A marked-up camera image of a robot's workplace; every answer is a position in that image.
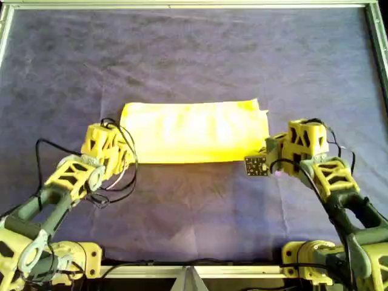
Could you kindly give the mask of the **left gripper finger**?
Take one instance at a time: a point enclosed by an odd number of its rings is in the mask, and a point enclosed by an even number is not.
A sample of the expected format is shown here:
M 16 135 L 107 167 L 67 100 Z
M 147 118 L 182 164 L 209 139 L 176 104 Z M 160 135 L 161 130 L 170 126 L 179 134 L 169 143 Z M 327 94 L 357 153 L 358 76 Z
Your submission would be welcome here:
M 135 156 L 125 141 L 118 141 L 120 166 L 129 166 L 135 163 Z

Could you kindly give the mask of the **right gripper body yellow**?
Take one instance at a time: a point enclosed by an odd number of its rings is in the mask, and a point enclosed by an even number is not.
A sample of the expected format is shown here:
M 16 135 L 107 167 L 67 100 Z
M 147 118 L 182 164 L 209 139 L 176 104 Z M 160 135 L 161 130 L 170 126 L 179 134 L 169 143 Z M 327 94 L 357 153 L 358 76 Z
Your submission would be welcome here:
M 289 121 L 288 132 L 281 145 L 281 158 L 299 164 L 328 152 L 327 130 L 322 123 L 308 119 Z

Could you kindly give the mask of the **left gripper body yellow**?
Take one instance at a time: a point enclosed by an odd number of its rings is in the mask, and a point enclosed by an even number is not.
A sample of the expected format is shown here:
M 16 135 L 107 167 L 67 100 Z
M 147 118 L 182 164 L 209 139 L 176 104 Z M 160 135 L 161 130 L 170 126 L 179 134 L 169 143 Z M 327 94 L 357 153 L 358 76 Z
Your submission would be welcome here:
M 95 158 L 105 167 L 105 178 L 111 178 L 124 170 L 125 144 L 116 127 L 104 127 L 98 123 L 88 126 L 81 153 Z

